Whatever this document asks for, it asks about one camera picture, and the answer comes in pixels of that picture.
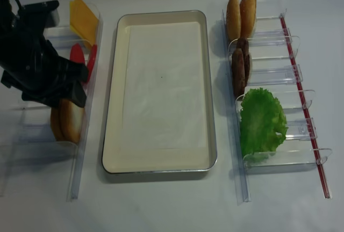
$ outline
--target lettuce leaf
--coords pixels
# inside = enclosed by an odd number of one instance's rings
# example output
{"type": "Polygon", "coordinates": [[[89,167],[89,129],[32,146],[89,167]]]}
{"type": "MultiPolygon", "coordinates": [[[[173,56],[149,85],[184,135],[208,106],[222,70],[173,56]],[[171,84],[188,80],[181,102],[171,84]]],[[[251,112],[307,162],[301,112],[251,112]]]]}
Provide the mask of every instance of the lettuce leaf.
{"type": "Polygon", "coordinates": [[[242,156],[276,151],[285,140],[286,117],[280,101],[263,88],[251,89],[242,103],[240,144],[242,156]]]}

